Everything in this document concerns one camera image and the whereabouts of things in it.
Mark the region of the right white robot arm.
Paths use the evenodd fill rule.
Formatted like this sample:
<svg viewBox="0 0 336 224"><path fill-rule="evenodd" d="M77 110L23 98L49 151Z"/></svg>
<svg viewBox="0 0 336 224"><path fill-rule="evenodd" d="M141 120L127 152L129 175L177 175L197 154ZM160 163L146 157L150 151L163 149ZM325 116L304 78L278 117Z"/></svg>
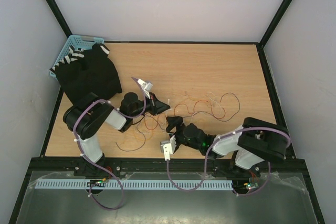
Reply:
<svg viewBox="0 0 336 224"><path fill-rule="evenodd" d="M243 175L263 161L284 161L286 149L291 144L286 128L252 117L245 118L235 130L218 135L206 134L193 123L185 125L180 116L169 116L166 121L170 139L160 143L166 161L180 145L198 150L212 159L236 152L236 157L229 164L230 172L235 176Z"/></svg>

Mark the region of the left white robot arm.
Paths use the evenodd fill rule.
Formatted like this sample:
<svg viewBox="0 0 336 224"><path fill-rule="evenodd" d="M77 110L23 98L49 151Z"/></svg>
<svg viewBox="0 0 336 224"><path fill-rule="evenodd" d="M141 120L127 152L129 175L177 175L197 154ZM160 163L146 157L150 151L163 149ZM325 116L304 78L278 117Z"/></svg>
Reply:
<svg viewBox="0 0 336 224"><path fill-rule="evenodd" d="M81 156L89 160L86 169L92 175L103 173L105 163L101 158L103 152L98 143L97 132L106 123L114 129L125 132L133 124L133 119L149 113L161 114L171 107L158 100L152 92L141 101L134 92L128 92L116 109L110 102L99 99L94 93L89 93L74 103L63 116L63 121L75 136Z"/></svg>

